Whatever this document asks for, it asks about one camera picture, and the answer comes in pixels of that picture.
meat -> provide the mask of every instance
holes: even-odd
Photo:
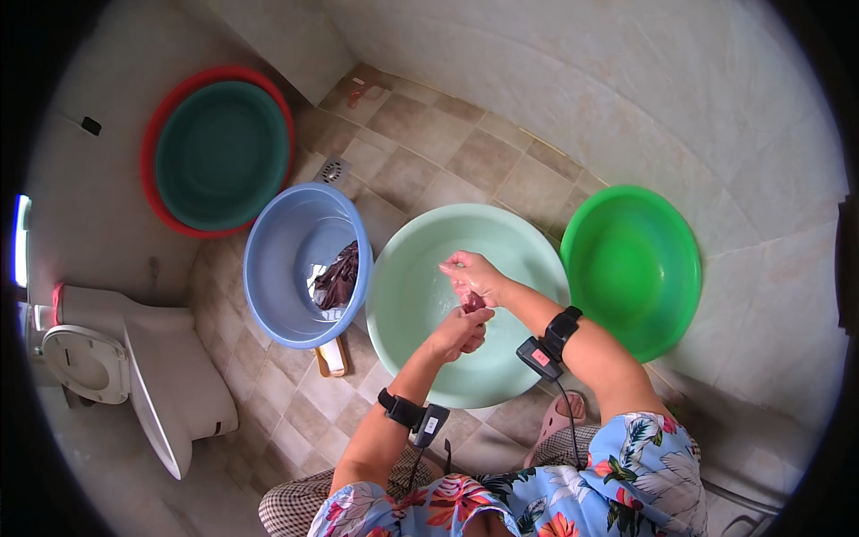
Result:
[[[470,314],[472,311],[477,311],[481,308],[486,307],[486,302],[484,302],[483,298],[480,298],[480,295],[475,293],[474,291],[468,291],[468,296],[466,296],[466,302],[462,304],[462,311]]]

floor drain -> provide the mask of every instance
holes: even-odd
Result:
[[[314,181],[317,183],[324,183],[326,185],[333,185],[337,181],[343,179],[346,175],[349,175],[349,170],[351,169],[352,165],[347,161],[337,158],[336,156],[332,156],[325,161],[325,164],[322,165],[320,171],[316,173]]]

wrist strap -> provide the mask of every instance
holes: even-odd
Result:
[[[406,429],[417,432],[426,412],[422,406],[415,405],[398,395],[391,395],[384,387],[379,392],[379,404],[385,407],[385,417],[402,424]]]
[[[545,336],[541,341],[556,360],[561,361],[564,346],[578,329],[577,321],[581,316],[582,311],[579,308],[570,306],[557,314],[545,328]]]

toilet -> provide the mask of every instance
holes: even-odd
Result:
[[[239,426],[235,403],[194,330],[188,308],[152,308],[116,291],[58,285],[57,325],[42,339],[51,372],[72,392],[120,405],[176,479],[192,441]]]

woman's right hand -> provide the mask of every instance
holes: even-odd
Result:
[[[459,250],[438,268],[450,276],[454,293],[460,299],[471,291],[483,298],[490,308],[502,306],[503,290],[509,279],[479,253]]]

